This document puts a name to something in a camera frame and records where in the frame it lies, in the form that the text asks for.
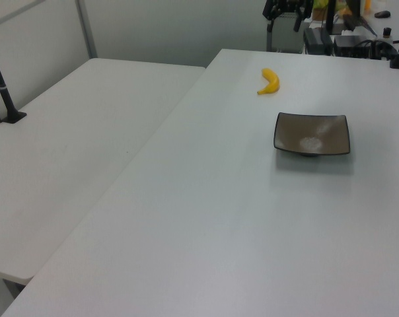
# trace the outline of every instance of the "electronic equipment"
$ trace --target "electronic equipment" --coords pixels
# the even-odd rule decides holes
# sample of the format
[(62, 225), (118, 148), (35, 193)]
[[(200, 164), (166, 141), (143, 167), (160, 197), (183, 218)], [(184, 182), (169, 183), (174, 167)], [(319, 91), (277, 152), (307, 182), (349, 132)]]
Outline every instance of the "electronic equipment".
[(310, 55), (332, 55), (333, 42), (324, 28), (307, 28), (304, 30), (304, 44)]
[(334, 38), (334, 53), (339, 57), (368, 58), (372, 42), (365, 36), (337, 35)]

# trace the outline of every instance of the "white table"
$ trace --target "white table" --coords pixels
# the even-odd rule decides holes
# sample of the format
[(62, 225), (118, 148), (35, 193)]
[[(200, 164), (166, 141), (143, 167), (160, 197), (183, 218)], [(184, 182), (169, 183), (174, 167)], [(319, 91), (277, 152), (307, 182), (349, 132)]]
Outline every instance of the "white table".
[[(279, 112), (345, 114), (351, 154), (276, 151)], [(399, 316), (399, 70), (221, 51), (12, 316)]]
[(29, 282), (202, 73), (92, 59), (0, 124), (0, 277)]
[(381, 11), (375, 8), (375, 6), (372, 6), (363, 16), (380, 37), (383, 36), (384, 28), (391, 28), (392, 33), (390, 37), (392, 40), (397, 41), (399, 40), (399, 0), (388, 0), (384, 10), (390, 11), (391, 16), (389, 18), (375, 18), (374, 14)]

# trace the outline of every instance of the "wall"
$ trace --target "wall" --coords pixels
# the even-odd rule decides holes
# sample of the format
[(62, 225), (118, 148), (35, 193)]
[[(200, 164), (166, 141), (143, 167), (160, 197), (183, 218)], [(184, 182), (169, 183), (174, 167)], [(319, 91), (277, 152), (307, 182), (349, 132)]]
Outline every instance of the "wall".
[(98, 57), (207, 67), (266, 50), (265, 0), (83, 0)]
[(86, 60), (75, 0), (45, 0), (0, 24), (0, 70), (18, 109)]

